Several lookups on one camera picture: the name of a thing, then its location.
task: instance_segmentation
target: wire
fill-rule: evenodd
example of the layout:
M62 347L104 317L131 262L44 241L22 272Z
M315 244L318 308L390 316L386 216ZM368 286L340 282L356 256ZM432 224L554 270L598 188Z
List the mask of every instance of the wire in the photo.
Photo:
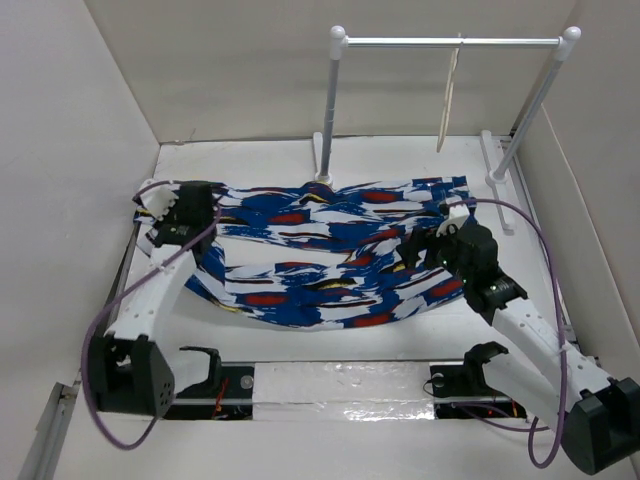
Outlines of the wire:
M227 390L227 385L229 385L229 379L225 378L224 381L222 382L222 389L220 390L220 393L216 397L216 407L213 410L213 418L216 418L216 415L222 411L222 407L220 406L220 402L222 401L222 398L224 397L224 392Z
M166 185L168 183L171 183L171 182L168 180L165 180L158 183L154 183L152 185L148 185L147 187L144 187L143 189L141 189L133 198L137 199L142 193L146 192L147 190L151 188L155 188L160 185ZM107 315L111 312L111 310L113 310L116 306L120 305L120 303L122 303L122 300L124 300L127 296L129 296L135 290L137 290L142 285L144 285L149 280L151 280L153 277L155 277L161 271L161 269L164 269L168 265L171 265L178 257L180 257L180 255L189 251L194 245L200 242L203 238L211 234L211 232L215 230L216 225L220 221L221 215L222 215L222 209L217 207L215 218L213 220L213 223L211 223L211 225L209 225L205 230L202 231L202 233L200 233L197 237L195 237L193 240L191 240L189 243L183 246L180 250L178 250L176 253L174 253L168 259L162 262L160 266L155 267L149 273L147 273L142 278L134 282L133 285L131 285L129 288L125 289L122 293L120 293L120 295L116 296L95 316L95 318L91 321L91 323L89 324L89 327L87 328L87 332L84 335L84 341L82 342L82 356L80 360L80 376L82 378L82 391L84 393L84 399L87 402L87 408L89 410L89 415L91 416L91 419L96 424L96 427L98 428L98 430L100 430L100 433L102 433L102 435L104 435L104 437L109 441L109 443L111 443L116 448L119 448L121 450L133 450L139 447L142 444L142 442L144 442L145 439L149 436L149 433L151 433L151 430L153 429L156 422L158 421L158 417L153 418L149 423L149 425L147 426L146 430L140 436L140 438L138 438L138 440L130 444L121 442L109 431L107 426L104 424L104 422L98 415L98 408L97 408L96 402L93 399L93 395L91 395L91 386L89 384L89 376L88 376L89 345L91 343L91 339L95 334L96 329L98 328L98 325L100 325L100 322L102 322L102 320L104 320L107 317Z
M494 407L493 405L486 405L484 403L473 403L473 402L462 402L462 403L456 402L456 403L452 403L451 406L454 407L454 408L459 408L465 414L469 415L471 418L475 418L476 420L480 420L482 423L489 424L492 427L496 427L496 428L499 428L501 430L507 430L509 432L518 432L518 433L530 433L531 432L531 428L510 427L509 425L502 425L500 423L495 423L495 422L492 422L491 420L488 420L486 418L481 417L480 415L476 415L471 410L469 410L469 408L484 408L486 410L489 410L489 411L492 411L492 412L496 412L496 413L502 415L505 418L515 418L515 417L511 417L511 415L509 415L504 410L502 410L500 408L497 408L497 407ZM533 426L533 428L535 428L536 432L544 432L544 431L549 430L549 427L536 428L537 427L537 423L536 423L536 425L532 425L532 426Z
M422 385L422 391L433 398L439 398L439 397L436 397L433 392L430 392L424 388L427 385L429 385L431 382L432 382L431 380L427 380L426 382L424 382L424 385Z
M430 392L427 389L425 389L425 387L430 383L432 383L431 380L427 380L426 382L424 382L424 385L422 385L422 391L424 393L426 393L427 395L430 395L433 398L440 398L440 397L437 397L433 392ZM456 402L456 403L452 403L451 406L453 408L459 408L464 413L469 415L471 418L475 418L476 420L480 420L481 422L487 423L487 424L491 425L492 427L496 427L496 428L499 428L501 430L508 430L509 432L529 433L529 431L531 430L530 428L518 428L518 427L510 427L508 425L501 425L499 423L492 422L491 420L487 420L486 418L483 418L483 417L481 417L479 415L476 415L475 413L470 411L469 408L467 408L467 407L485 408L485 409L490 410L492 412L496 412L496 413L502 415L505 418L517 418L516 417L517 411L516 411L516 407L515 407L515 401L511 400L511 404L513 406L513 412L514 412L513 417L511 415L509 415L507 412L505 412L504 410L502 410L502 409L500 409L498 407L495 407L495 406L492 406L492 405L487 405L487 404L484 404L484 403ZM544 431L547 431L547 430L549 430L549 427L540 427L540 428L536 429L536 432L544 432Z
M475 203L489 203L493 205L500 205L502 207L508 208L516 212L518 215L524 218L526 222L529 225L531 225L531 227L538 234L538 237L540 238L540 242L542 243L543 249L547 255L549 275L551 276L551 288L553 291L553 305L555 308L556 324L558 327L558 347L560 350L560 403L558 406L558 424L556 425L555 438L553 439L553 445L551 446L549 455L542 462L539 462L536 459L535 453L533 451L533 437L534 437L534 433L536 432L536 427L538 425L538 421L539 421L538 417L533 419L533 422L531 424L531 429L529 430L529 440L527 442L528 443L527 449L529 451L529 458L531 459L531 463L533 463L538 468L547 468L549 465L551 465L553 460L556 458L558 451L560 450L560 445L562 442L562 434L564 432L564 418L565 418L565 412L567 409L567 389L568 389L568 383L569 383L568 367L567 367L567 352L564 350L566 339L564 334L564 325L562 322L562 305L560 303L558 279L556 277L555 267L554 267L553 259L551 257L551 248L549 247L548 242L544 238L544 235L542 234L542 230L540 230L540 227L536 225L533 219L529 215L527 215L526 212L524 212L523 210L519 209L515 205L512 205L508 202L504 202L502 200L495 200L493 198L469 198L466 200L461 200L459 202L451 203L449 204L449 206L453 207L456 205L469 205L469 204L475 204Z

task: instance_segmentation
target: metal bar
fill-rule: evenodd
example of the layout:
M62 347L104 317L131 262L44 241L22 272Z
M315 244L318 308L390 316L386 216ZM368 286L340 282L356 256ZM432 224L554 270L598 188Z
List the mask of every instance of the metal bar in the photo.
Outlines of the metal bar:
M573 47L575 46L576 42L580 39L580 36L581 36L581 31L578 27L569 27L563 32L560 46L553 54L553 62L549 67L547 76L545 77L542 84L538 88L538 91L536 92L535 96L529 103L529 106L527 107L527 111L524 114L524 117L522 118L520 125L518 125L518 129L516 130L515 135L513 136L513 140L511 140L511 143L509 144L509 148L507 148L507 151L505 152L504 157L502 157L502 160L500 160L500 164L496 167L496 169L490 170L489 173L487 174L486 181L488 185L495 185L496 183L505 183L506 181L505 173L509 168L511 161L513 160L513 156L516 153L516 150L522 143L524 136L529 130L529 127L531 126L531 122L533 122L533 119L536 117L536 114L540 110L542 101L544 100L544 98L547 95L547 92L551 88L551 85L553 84L553 80L558 75L558 72L560 71L560 67L565 62L565 60L569 58L569 54L571 53L571 50L573 50Z
M385 38L346 37L349 48L558 48L556 38Z
M542 101L544 100L544 97L547 96L547 92L551 88L551 85L553 85L553 81L558 75L558 72L560 71L560 67L562 66L563 63L564 62L562 62L561 60L554 60L553 63L551 64L551 67L547 72L547 76L545 77L544 81L540 85L540 88L536 92L535 97L533 97L533 100L531 100L531 103L529 104L529 108L527 108L527 112L524 114L524 117L522 118L522 122L520 122L520 125L518 125L518 129L516 130L516 133L513 136L511 143L509 143L509 147L507 148L507 151L505 152L504 157L502 157L502 160L500 160L500 164L493 172L494 178L498 178L498 179L504 178L505 173L509 168L509 165L511 164L511 159L513 158L513 155L516 153L516 150L522 143L522 139L524 138L525 134L529 130L529 127L531 126L531 122L533 122L533 119L536 117L538 110L540 110Z
M333 140L333 117L336 109L336 94L338 91L338 69L340 60L330 60L329 89L327 90L327 107L324 112L324 132L322 134L322 159L318 180L329 178L329 157L331 156L331 140Z

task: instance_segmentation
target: white panel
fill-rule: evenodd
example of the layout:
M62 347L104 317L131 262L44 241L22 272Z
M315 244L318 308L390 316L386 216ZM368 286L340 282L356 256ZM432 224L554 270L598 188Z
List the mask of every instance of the white panel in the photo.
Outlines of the white panel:
M640 339L640 3L578 4L585 35L545 106Z
M16 478L158 144L81 0L0 2L0 478Z
M477 197L491 197L478 137L447 138L436 154L436 137L346 138L334 142L332 173L337 187L374 180L467 175ZM295 186L313 178L310 140L278 142L202 142L164 145L158 179L205 179L232 186ZM509 184L512 201L519 203ZM537 240L517 219L516 234L506 236L497 210L480 206L478 219L500 244L500 261L535 300L549 320L552 306L545 283L546 267ZM336 262L344 256L222 239L229 265L274 261ZM142 273L144 254L134 256L129 281ZM476 343L506 342L463 300L389 325L340 331L299 332L213 307L184 290L176 302L166 337L171 348L210 346L225 361L396 360L461 358Z
M546 111L531 125L520 165L556 258L572 325L588 355L623 378L640 372L640 347L598 235Z
M329 29L352 36L556 36L574 0L87 0L160 141L308 136ZM508 133L545 51L460 52L449 132ZM437 134L450 51L347 51L338 134Z
M589 477L564 453L547 470L529 462L527 435L473 420L391 422L160 421L133 452L108 445L84 399L74 412L55 478L169 480L635 480L628 460ZM123 439L145 422L108 418ZM549 451L550 434L536 436Z

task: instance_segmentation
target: white pole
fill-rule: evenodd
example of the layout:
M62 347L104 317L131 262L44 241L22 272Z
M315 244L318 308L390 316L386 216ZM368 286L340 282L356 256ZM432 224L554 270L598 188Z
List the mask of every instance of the white pole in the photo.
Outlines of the white pole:
M511 143L509 144L509 148L507 149L504 156L502 157L500 164L494 170L490 170L489 173L487 174L486 181L487 181L487 184L489 184L490 186L495 185L496 183L505 183L507 181L505 177L505 173L509 168L511 161L513 160L513 156L516 150L518 149L518 147L520 146L520 144L522 143L522 139L524 138L525 134L529 130L529 127L531 126L531 122L533 121L536 114L540 110L542 101L547 95L547 92L549 92L549 89L553 84L553 80L556 78L556 75L558 75L558 71L560 70L560 67L562 66L564 61L569 57L569 54L571 53L571 50L573 49L574 45L580 39L580 35L581 35L581 31L578 27L569 27L562 34L560 45L558 46L558 49L556 50L553 56L553 62L549 67L547 76L545 77L544 81L540 85L540 88L538 88L538 91L536 92L536 95L533 97L533 100L531 100L531 102L529 103L527 112L522 118L522 122L520 122L520 125L518 125L518 129L516 130L516 133L513 136Z
M347 35L344 28L331 28L331 49L329 51L329 89L327 90L327 106L324 112L324 133L322 134L322 160L316 180L330 183L329 159L331 157L331 140L333 140L333 118L336 109L336 94L338 93L338 69L342 58L342 48L346 45Z

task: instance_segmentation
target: white wall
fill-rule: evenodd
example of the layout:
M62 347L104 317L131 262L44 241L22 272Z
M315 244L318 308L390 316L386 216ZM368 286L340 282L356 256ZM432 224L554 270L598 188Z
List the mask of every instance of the white wall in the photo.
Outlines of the white wall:
M574 0L87 0L160 141L310 137L328 32L556 36ZM451 134L508 133L546 51L463 50ZM437 134L450 51L347 51L338 134Z
M0 2L0 478L16 478L158 144L81 0Z
M545 105L640 338L640 3L578 4L584 37Z

